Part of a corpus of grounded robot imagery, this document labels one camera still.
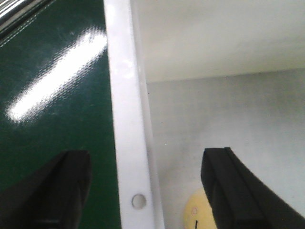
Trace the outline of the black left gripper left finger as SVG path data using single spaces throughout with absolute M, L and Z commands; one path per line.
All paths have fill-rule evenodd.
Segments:
M 0 193 L 2 229 L 77 229 L 92 181 L 91 155 L 64 151 Z

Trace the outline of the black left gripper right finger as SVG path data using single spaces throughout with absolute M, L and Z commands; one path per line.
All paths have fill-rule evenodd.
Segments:
M 201 181 L 219 229 L 305 227 L 305 218 L 256 177 L 229 147 L 204 150 Z

